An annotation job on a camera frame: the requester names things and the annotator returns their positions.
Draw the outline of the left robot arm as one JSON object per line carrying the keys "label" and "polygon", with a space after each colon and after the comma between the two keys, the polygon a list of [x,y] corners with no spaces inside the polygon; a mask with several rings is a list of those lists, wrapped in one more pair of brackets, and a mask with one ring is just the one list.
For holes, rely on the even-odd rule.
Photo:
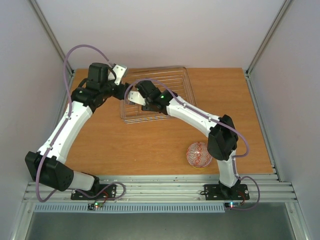
{"label": "left robot arm", "polygon": [[114,97],[123,100],[129,84],[122,78],[127,67],[116,64],[92,63],[87,78],[71,94],[71,103],[60,122],[37,150],[28,152],[25,163],[36,187],[45,185],[54,191],[75,189],[89,199],[96,199],[102,192],[97,176],[78,172],[66,166],[70,148],[86,121],[105,101]]}

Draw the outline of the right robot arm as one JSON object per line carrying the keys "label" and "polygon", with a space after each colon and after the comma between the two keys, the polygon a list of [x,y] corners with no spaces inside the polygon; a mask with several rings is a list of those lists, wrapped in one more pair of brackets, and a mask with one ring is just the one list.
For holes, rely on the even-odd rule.
{"label": "right robot arm", "polygon": [[151,80],[142,80],[134,87],[139,93],[138,98],[130,93],[128,99],[142,105],[143,111],[158,112],[180,119],[207,137],[207,151],[218,164],[218,194],[224,200],[234,197],[241,181],[233,167],[239,137],[232,131],[235,126],[231,117],[209,114],[184,101],[169,89],[160,91]]}

